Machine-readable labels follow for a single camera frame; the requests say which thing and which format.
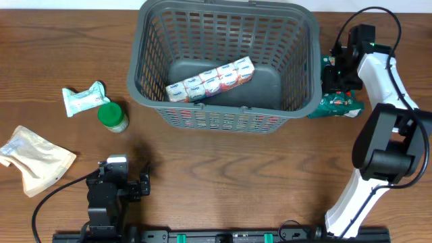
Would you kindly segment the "green coffee bag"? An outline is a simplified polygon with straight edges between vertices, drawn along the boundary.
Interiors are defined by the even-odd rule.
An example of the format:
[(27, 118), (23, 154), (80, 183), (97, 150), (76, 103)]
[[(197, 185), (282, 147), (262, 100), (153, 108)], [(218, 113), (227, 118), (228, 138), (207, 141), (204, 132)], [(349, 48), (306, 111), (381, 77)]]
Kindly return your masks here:
[(355, 91), (325, 91), (325, 86), (329, 84), (329, 74), (335, 65), (335, 58), (330, 55), (321, 56), (321, 88), (322, 97), (318, 107), (308, 115), (309, 119), (321, 117), (358, 117), (364, 111), (364, 103), (355, 99)]

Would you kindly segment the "small white-teal pouch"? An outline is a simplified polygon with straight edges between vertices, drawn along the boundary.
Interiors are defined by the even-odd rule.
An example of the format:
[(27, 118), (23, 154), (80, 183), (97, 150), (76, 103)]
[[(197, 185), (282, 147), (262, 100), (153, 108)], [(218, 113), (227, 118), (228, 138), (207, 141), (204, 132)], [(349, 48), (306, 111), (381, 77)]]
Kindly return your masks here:
[(68, 117), (110, 102), (105, 96), (105, 88), (100, 81), (94, 82), (88, 90), (79, 93), (63, 88), (62, 95)]

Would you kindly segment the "tissue multipack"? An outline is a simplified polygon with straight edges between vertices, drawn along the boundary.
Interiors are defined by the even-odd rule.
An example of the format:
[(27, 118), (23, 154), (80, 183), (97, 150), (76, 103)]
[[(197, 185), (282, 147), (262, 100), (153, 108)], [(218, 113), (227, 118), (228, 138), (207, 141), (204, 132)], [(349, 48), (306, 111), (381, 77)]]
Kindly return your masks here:
[(191, 103), (227, 92), (249, 82), (255, 67), (249, 56), (201, 72), (165, 88), (169, 102)]

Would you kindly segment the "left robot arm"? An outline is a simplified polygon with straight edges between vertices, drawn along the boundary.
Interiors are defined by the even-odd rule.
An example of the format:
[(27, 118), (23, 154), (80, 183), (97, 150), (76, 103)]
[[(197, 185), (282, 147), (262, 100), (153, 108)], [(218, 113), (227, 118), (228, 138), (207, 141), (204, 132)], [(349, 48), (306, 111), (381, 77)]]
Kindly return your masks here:
[(126, 155), (111, 155), (99, 162), (98, 170), (86, 178), (88, 217), (80, 230), (78, 242), (140, 242), (141, 233), (126, 224), (130, 203), (139, 203), (151, 191), (149, 167), (139, 179), (128, 179)]

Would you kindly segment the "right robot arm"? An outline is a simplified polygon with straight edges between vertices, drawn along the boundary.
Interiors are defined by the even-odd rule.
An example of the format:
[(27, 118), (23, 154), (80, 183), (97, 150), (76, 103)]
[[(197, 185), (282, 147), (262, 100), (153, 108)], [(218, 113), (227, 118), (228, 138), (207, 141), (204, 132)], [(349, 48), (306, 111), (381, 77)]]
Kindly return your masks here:
[(350, 181), (325, 214), (331, 240), (355, 239), (380, 197), (415, 185), (429, 164), (431, 113), (419, 109), (404, 88), (396, 49), (376, 43), (373, 25), (359, 24), (350, 29), (346, 45), (335, 41), (335, 62), (323, 69), (323, 92), (365, 88), (372, 108), (353, 146)]

